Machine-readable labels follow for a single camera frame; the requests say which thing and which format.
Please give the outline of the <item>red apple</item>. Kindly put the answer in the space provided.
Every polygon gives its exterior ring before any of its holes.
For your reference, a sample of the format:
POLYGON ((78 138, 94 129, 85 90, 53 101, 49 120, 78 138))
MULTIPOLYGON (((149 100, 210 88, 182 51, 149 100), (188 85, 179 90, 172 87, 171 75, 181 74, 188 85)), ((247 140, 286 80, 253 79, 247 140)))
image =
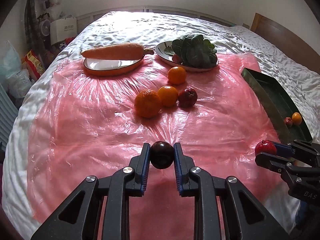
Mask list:
POLYGON ((292 127, 292 125, 293 125, 293 120, 292 120, 290 117, 286 117, 286 118, 284 119, 284 123, 285 123, 285 125, 286 125, 288 128, 290 128, 290 127, 292 127))
POLYGON ((277 149, 272 141, 269 140, 262 140, 261 142, 257 143, 255 147, 255 155, 260 153, 268 153, 272 155, 277 154, 277 149))
POLYGON ((193 107, 197 102, 197 92, 193 88, 186 88, 178 95, 178 104, 182 108, 193 107))

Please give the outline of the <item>dark purple plum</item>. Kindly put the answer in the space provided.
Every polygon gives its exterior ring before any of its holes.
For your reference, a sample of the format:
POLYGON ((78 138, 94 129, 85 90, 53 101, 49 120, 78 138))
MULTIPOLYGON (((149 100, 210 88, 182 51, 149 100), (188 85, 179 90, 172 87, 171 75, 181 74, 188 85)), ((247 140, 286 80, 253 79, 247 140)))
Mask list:
POLYGON ((159 170, 169 168, 174 162, 174 148, 167 142, 157 141, 150 147, 150 162, 159 170))

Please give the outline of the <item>large textured orange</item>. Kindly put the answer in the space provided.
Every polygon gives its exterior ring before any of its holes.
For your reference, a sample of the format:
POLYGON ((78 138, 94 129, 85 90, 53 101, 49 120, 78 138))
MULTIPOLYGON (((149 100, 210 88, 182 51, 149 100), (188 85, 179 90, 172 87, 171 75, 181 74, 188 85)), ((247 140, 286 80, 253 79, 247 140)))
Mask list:
POLYGON ((134 106, 138 116, 149 119, 159 113, 162 103, 157 92, 145 89, 135 97, 134 106))

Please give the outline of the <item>green tray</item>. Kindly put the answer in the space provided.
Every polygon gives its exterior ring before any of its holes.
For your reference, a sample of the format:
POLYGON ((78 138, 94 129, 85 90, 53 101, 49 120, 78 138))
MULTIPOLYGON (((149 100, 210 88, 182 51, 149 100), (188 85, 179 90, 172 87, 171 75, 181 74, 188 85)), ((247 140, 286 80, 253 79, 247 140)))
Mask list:
POLYGON ((241 75, 264 107, 280 142, 312 141, 311 133, 305 121, 290 128, 285 125, 284 119, 298 112, 298 108, 275 78, 248 68, 244 68, 241 75))

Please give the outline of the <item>white bed quilt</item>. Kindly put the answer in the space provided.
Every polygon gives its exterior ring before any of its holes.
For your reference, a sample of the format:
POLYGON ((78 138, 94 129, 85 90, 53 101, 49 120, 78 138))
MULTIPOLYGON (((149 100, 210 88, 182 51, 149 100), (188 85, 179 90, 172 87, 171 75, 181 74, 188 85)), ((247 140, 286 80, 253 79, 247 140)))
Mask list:
POLYGON ((147 12, 110 12, 87 26, 31 87, 14 122, 3 166, 2 206, 24 239, 88 175, 106 177, 126 166, 145 142, 180 142, 196 165, 217 177, 236 176, 286 231, 295 226, 299 201, 278 174, 258 167, 254 148, 277 133, 241 76, 251 68, 274 77, 319 142, 319 75, 291 60, 241 26, 147 12), (139 118, 137 94, 167 84, 169 66, 145 57, 129 74, 98 78, 84 72, 81 52, 112 43, 156 46, 197 33, 210 39, 219 64, 189 73, 178 90, 191 87, 193 108, 165 108, 139 118))

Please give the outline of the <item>wooden headboard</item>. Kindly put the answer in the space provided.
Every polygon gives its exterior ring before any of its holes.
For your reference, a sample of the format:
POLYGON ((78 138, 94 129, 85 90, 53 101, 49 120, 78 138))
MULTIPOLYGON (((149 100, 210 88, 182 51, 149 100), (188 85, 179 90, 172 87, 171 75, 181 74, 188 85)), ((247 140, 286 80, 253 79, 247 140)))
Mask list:
POLYGON ((296 63, 319 74, 319 54, 289 29, 255 13, 250 30, 276 46, 296 63))

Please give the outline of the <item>orange rimmed plate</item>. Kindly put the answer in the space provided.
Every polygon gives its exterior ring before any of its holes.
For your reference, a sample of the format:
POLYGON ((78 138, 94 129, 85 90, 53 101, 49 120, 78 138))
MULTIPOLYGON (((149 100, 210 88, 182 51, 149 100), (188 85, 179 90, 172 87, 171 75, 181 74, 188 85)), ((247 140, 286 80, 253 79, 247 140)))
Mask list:
POLYGON ((127 74, 137 69, 144 61, 139 60, 97 60, 85 58, 84 71, 98 77, 113 77, 127 74))

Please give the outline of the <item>large orange carrot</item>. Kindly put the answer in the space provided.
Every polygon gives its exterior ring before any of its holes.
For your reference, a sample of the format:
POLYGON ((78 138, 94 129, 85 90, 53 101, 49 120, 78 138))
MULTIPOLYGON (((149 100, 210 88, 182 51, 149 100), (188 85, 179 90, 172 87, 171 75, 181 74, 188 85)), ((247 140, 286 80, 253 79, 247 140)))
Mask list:
POLYGON ((91 48, 80 53, 83 57, 97 60, 140 60, 153 55, 153 49, 146 49, 138 43, 121 43, 91 48))

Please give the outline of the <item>grey white plate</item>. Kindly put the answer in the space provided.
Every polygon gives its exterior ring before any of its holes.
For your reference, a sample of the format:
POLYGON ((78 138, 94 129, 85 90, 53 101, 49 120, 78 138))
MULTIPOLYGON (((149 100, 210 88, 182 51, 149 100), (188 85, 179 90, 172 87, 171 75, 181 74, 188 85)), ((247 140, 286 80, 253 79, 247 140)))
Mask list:
POLYGON ((187 72, 197 72, 197 73, 208 72, 219 65, 218 61, 216 62, 216 65, 214 67, 209 67, 209 68, 194 68, 194 67, 190 67, 188 65, 185 65, 182 63, 182 60, 179 59, 178 56, 173 51, 171 41, 165 41, 165 42, 159 43, 155 47, 155 53, 166 64, 168 64, 172 67, 182 67, 187 72))

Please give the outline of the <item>light blue folding board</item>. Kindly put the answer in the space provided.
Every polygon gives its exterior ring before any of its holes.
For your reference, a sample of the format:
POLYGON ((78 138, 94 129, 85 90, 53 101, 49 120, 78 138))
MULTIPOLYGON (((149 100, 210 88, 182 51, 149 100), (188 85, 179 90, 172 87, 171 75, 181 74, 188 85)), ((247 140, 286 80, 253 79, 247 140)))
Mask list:
POLYGON ((10 100, 3 86, 0 86, 0 133, 1 150, 5 151, 9 141, 15 119, 18 116, 18 109, 10 100))

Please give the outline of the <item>dark green leafy vegetable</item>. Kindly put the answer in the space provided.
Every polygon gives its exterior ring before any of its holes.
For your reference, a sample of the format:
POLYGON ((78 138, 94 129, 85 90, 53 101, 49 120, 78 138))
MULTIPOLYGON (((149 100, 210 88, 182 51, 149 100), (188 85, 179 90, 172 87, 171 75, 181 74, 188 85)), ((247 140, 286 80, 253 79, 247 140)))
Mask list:
POLYGON ((172 41, 172 49, 190 67, 214 67, 218 61, 215 46, 202 34, 183 35, 172 41))

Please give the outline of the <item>translucent plastic bag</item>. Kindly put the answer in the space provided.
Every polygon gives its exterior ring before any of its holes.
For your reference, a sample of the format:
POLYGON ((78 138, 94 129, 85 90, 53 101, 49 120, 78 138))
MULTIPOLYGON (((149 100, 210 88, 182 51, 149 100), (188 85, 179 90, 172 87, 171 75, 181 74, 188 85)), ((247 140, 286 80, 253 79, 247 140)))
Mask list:
POLYGON ((9 41, 1 44, 1 85, 14 98, 22 99, 32 86, 29 72, 9 41))

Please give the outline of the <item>red yellow snack package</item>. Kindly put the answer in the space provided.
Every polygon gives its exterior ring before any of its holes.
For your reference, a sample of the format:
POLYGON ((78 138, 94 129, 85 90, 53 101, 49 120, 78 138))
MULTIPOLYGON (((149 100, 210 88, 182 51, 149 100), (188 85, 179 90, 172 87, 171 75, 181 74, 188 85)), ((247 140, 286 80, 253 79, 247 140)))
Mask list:
POLYGON ((35 81, 37 81, 46 70, 33 50, 30 50, 24 56, 22 63, 23 66, 27 68, 30 77, 35 81))

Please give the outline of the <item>white paper shopping bag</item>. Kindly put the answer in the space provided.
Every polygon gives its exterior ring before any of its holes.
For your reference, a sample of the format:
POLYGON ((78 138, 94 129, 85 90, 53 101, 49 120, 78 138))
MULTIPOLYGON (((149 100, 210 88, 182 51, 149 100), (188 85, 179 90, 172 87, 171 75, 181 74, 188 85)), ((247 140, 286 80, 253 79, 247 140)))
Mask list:
POLYGON ((51 45, 64 41, 67 38, 76 37, 77 20, 74 17, 62 18, 50 23, 51 45))

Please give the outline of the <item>plaid garment on rack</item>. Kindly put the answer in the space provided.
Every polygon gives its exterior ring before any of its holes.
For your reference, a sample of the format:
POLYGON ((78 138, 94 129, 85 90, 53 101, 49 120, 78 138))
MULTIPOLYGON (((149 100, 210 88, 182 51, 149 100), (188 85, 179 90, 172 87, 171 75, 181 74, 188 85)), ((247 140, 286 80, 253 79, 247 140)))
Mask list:
POLYGON ((39 24, 35 13, 35 0, 27 0, 24 11, 24 31, 27 50, 33 50, 36 56, 46 64, 46 49, 40 34, 39 24))

